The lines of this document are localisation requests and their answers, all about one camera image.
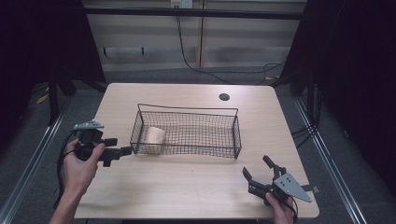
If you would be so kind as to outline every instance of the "wooden table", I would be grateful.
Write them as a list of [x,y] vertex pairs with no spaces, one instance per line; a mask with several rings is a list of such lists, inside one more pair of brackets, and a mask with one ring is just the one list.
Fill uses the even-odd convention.
[[[227,93],[230,100],[221,101]],[[268,155],[301,185],[309,184],[282,109],[271,87],[176,84],[111,84],[95,119],[105,124],[104,138],[130,145],[137,104],[183,107],[236,107],[242,150],[237,160],[203,155],[133,154],[99,164],[76,218],[266,218],[272,208],[248,193],[244,166],[253,179],[272,182]],[[318,215],[312,203],[296,199],[300,218]]]

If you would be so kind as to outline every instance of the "black cable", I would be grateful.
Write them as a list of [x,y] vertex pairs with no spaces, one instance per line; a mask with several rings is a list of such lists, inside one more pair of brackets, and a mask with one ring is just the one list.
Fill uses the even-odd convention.
[[303,136],[305,136],[307,134],[307,132],[300,132],[300,134],[298,134],[297,135],[297,133],[293,136],[293,139],[295,140],[295,139],[297,139],[297,138],[300,138],[300,137],[303,137]]
[[[257,71],[257,72],[235,72],[235,71],[232,71],[232,72],[228,72],[228,71],[206,72],[206,71],[202,71],[202,70],[198,70],[198,69],[192,68],[192,67],[189,65],[189,63],[187,62],[186,56],[185,56],[185,53],[184,53],[183,38],[182,38],[182,34],[181,34],[180,17],[179,17],[179,16],[176,16],[176,19],[177,19],[178,38],[179,38],[179,41],[180,41],[181,54],[183,55],[184,63],[185,63],[192,71],[194,71],[194,72],[198,72],[198,73],[203,73],[203,74],[210,75],[210,76],[212,76],[212,77],[214,77],[214,78],[216,78],[216,79],[218,79],[218,80],[220,80],[220,81],[222,81],[222,82],[225,82],[225,83],[227,83],[227,84],[230,84],[230,85],[238,85],[238,84],[232,83],[232,82],[230,82],[230,81],[227,81],[227,80],[225,80],[225,79],[223,79],[223,78],[221,78],[221,77],[216,76],[215,74],[221,74],[221,73],[232,73],[232,74],[258,74],[258,73],[264,73],[264,78],[263,78],[260,82],[254,84],[254,85],[257,86],[257,85],[262,84],[262,83],[265,81],[266,72],[271,71],[271,70],[273,70],[273,69],[277,68],[278,66],[280,66],[280,65],[282,65],[282,64],[285,63],[285,62],[283,62],[283,63],[267,63],[267,64],[263,67],[262,71]],[[270,69],[268,69],[268,70],[265,70],[265,67],[268,66],[268,65],[275,65],[275,66],[272,67],[272,68],[270,68]]]
[[65,158],[67,155],[69,155],[70,153],[72,153],[72,152],[75,152],[75,150],[71,150],[71,151],[65,153],[65,154],[64,154],[64,158]]
[[[320,91],[319,91],[318,87],[316,87],[316,105],[317,105],[317,108],[316,108],[316,111],[315,111],[314,120],[308,126],[305,126],[302,129],[291,133],[292,135],[295,135],[297,133],[302,133],[302,132],[305,132],[305,131],[309,131],[309,135],[300,144],[298,144],[296,146],[296,148],[298,148],[302,144],[304,144],[309,139],[310,136],[312,136],[315,132],[318,131],[318,126],[319,126],[320,116],[321,116],[321,104],[322,104],[322,96],[320,94]],[[293,138],[296,139],[296,138],[301,137],[301,136],[303,136],[303,134],[299,135],[299,136],[295,136]]]
[[296,205],[296,209],[294,210],[294,208],[290,205],[288,205],[287,203],[283,202],[283,204],[285,204],[293,213],[293,223],[297,222],[298,219],[298,205],[297,202],[291,197],[291,199],[293,200],[294,204]]
[[[327,51],[327,49],[328,49],[329,46],[330,46],[330,42],[331,42],[332,36],[334,35],[335,26],[336,26],[337,22],[338,22],[339,19],[340,19],[341,11],[343,10],[345,4],[346,4],[346,0],[343,1],[343,3],[342,3],[342,5],[341,5],[340,9],[338,10],[337,16],[336,16],[335,21],[334,21],[333,26],[332,26],[331,33],[330,33],[330,35],[329,35],[329,38],[327,38],[327,41],[326,41],[324,50],[322,51],[323,53],[320,55],[319,62],[322,62],[322,61],[323,61],[323,58],[325,57],[326,51]],[[317,127],[318,127],[319,121],[320,121],[321,103],[322,103],[322,97],[321,97],[321,94],[320,94],[319,91],[318,91],[318,86],[317,86],[317,106],[318,106],[318,108],[317,108],[317,115],[315,116],[315,123],[316,123],[316,125],[315,125],[315,131],[317,130]]]
[[64,157],[70,153],[66,153],[64,154],[64,149],[67,146],[67,143],[70,140],[70,137],[74,134],[76,134],[77,131],[73,130],[72,132],[70,132],[69,135],[67,135],[67,137],[64,139],[64,143],[62,144],[61,150],[59,152],[59,157],[58,157],[58,162],[57,162],[57,166],[56,166],[56,175],[58,176],[58,183],[59,183],[59,194],[58,194],[58,199],[56,200],[55,204],[53,205],[53,208],[56,209],[56,207],[58,207],[59,201],[62,198],[62,195],[64,195],[64,178],[62,176],[62,167],[64,165]]
[[298,74],[300,74],[303,71],[303,69],[299,69],[293,73],[290,73],[288,76],[282,76],[280,79],[278,79],[277,81],[271,83],[269,86],[276,88],[280,85],[283,85],[285,83],[288,83],[293,77],[297,76]]

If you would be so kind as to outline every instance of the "black wire basket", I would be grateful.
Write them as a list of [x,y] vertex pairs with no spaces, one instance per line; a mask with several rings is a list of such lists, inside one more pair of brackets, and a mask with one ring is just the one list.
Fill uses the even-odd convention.
[[[242,149],[238,109],[137,106],[139,110],[131,137],[134,154],[199,154],[238,158]],[[233,114],[210,114],[215,111]],[[153,128],[163,134],[161,143],[146,141]]]

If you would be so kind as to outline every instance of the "circular hole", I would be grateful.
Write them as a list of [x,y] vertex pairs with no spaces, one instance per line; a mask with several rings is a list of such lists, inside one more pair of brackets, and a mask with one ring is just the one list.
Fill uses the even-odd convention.
[[222,94],[219,96],[219,98],[220,98],[220,100],[222,100],[222,101],[228,101],[228,100],[230,100],[230,95],[227,94],[227,93],[222,93]]

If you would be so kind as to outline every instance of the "finger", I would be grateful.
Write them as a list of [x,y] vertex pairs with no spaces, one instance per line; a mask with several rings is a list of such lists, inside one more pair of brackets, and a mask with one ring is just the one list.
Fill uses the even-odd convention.
[[102,156],[104,151],[105,151],[105,144],[101,143],[101,144],[97,145],[93,149],[92,154],[91,154],[90,158],[88,159],[88,161],[98,162],[99,157]]
[[274,212],[276,214],[283,213],[282,207],[280,207],[279,202],[271,193],[266,193],[265,198],[267,199],[268,203],[274,207]]
[[76,143],[77,143],[77,142],[78,142],[78,139],[77,139],[77,138],[76,138],[75,140],[69,142],[69,143],[67,144],[67,147],[66,147],[66,153],[69,152],[69,151],[73,151],[73,150],[75,149],[75,146],[76,146]]
[[[293,207],[293,199],[291,197],[289,197],[286,200],[286,204],[288,204],[290,207]],[[288,215],[288,217],[292,216],[292,210],[290,208],[288,208],[285,204],[282,204],[282,209],[283,209],[284,213]]]

